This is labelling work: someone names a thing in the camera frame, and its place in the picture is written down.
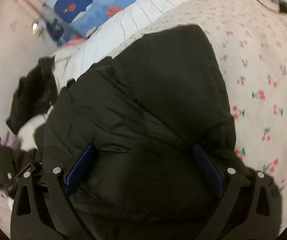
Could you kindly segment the black puffer jacket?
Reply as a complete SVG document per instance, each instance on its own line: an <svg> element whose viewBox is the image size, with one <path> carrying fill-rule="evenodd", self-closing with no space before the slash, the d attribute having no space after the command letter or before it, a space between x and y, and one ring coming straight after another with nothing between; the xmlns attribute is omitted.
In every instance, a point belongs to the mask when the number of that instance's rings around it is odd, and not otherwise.
<svg viewBox="0 0 287 240"><path fill-rule="evenodd" d="M43 170L90 145L71 200L97 239L197 239L217 188L195 151L235 152L216 56L200 26L143 35L61 90L44 128Z"/></svg>

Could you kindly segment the lavender purple garment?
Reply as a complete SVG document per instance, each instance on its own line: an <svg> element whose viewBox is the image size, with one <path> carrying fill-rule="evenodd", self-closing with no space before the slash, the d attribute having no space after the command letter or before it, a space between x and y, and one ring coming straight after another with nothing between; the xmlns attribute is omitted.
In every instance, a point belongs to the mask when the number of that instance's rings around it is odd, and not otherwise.
<svg viewBox="0 0 287 240"><path fill-rule="evenodd" d="M0 145L13 150L18 150L21 146L21 140L12 132L7 131L6 133L0 135Z"/></svg>

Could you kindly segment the black fuzzy garment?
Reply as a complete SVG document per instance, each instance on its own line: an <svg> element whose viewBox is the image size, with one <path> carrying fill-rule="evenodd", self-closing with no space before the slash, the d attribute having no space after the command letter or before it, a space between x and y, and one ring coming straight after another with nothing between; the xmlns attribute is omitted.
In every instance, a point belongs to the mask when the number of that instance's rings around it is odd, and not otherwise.
<svg viewBox="0 0 287 240"><path fill-rule="evenodd" d="M54 69L55 58L45 56L38 59L37 65L26 76L20 77L13 95L11 112L6 120L13 134L17 135L30 119L47 113L55 104L58 90Z"/></svg>

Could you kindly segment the white striped quilt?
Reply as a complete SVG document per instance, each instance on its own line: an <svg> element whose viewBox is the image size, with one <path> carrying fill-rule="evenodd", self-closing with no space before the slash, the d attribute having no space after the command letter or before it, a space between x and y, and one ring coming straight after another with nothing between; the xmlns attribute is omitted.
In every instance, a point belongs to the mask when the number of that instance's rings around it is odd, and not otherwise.
<svg viewBox="0 0 287 240"><path fill-rule="evenodd" d="M158 17L187 1L190 0L137 0L107 20L87 40L79 39L61 47L55 53L58 90Z"/></svg>

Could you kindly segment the cherry print bed sheet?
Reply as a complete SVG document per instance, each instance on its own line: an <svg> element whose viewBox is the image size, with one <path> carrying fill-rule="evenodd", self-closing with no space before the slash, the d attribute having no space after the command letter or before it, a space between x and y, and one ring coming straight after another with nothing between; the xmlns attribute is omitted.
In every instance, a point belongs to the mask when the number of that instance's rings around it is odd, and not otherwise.
<svg viewBox="0 0 287 240"><path fill-rule="evenodd" d="M274 177L287 223L287 16L255 0L190 0L132 35L182 24L210 40L235 119L235 154Z"/></svg>

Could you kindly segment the blue whale print curtain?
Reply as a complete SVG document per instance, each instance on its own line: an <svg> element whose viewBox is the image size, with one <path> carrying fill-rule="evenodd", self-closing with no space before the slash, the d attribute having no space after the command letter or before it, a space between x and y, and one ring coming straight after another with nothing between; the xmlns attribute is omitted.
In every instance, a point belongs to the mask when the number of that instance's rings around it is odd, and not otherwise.
<svg viewBox="0 0 287 240"><path fill-rule="evenodd" d="M117 12L136 0L45 0L41 18L60 47L79 35L87 38Z"/></svg>

